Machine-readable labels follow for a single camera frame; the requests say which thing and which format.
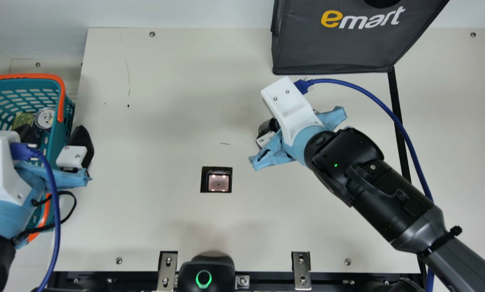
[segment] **cable connector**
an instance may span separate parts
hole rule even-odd
[[[37,145],[28,143],[11,143],[10,150],[13,160],[37,161]]]
[[[313,84],[311,80],[306,80],[306,78],[302,78],[294,82],[294,85],[300,91],[301,94],[306,94],[313,88]]]

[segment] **metal bracket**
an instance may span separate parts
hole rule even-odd
[[[249,288],[250,288],[250,276],[235,275],[235,290],[249,289]]]
[[[161,253],[157,271],[157,291],[172,292],[176,277],[177,253]]]
[[[308,251],[293,251],[293,274],[295,290],[311,290],[311,256]]]

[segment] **black strap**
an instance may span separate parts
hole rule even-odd
[[[419,254],[419,257],[425,258],[429,256],[431,253],[445,245],[448,241],[452,240],[454,237],[458,236],[463,232],[463,229],[458,226],[454,226],[452,229],[450,229],[450,232],[447,232],[445,235],[439,237],[437,240],[435,240],[432,245],[430,245],[427,249],[422,251]]]

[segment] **white plastic block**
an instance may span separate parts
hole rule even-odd
[[[10,150],[10,143],[20,142],[14,131],[0,131],[0,200],[22,206],[31,187],[18,175]]]
[[[83,168],[82,162],[86,154],[87,148],[85,146],[64,146],[56,158],[56,166],[81,170]]]
[[[324,127],[311,104],[289,77],[285,76],[264,88],[261,95],[280,124],[287,145],[293,146],[296,135],[309,126]]]

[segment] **black cable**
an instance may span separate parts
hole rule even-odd
[[[70,217],[71,215],[73,214],[73,211],[75,211],[75,208],[77,207],[77,198],[75,197],[75,195],[72,193],[72,192],[69,192],[69,191],[59,191],[58,192],[58,196],[61,196],[61,195],[68,195],[68,196],[71,196],[73,197],[73,200],[75,201],[75,203],[73,204],[73,207],[71,207],[71,211],[69,211],[69,213],[66,215],[65,218],[63,218],[60,223],[64,223],[66,222]],[[31,200],[31,203],[33,204],[33,206],[40,206],[42,204],[45,204],[47,203],[49,200],[51,200],[51,198],[53,198],[53,196],[50,196],[49,198],[46,198],[45,200],[42,200],[40,202],[36,201],[36,200]],[[19,233],[15,238],[14,238],[14,243],[15,244],[18,244],[20,243],[25,237],[27,237],[28,235],[30,234],[34,234],[34,233],[38,233],[38,232],[42,232],[42,231],[46,231],[46,230],[49,230],[49,229],[52,229],[53,227],[55,227],[55,224],[48,224],[46,226],[43,226],[43,227],[36,227],[36,228],[28,228],[28,229],[24,229],[24,231],[22,231],[21,233]]]

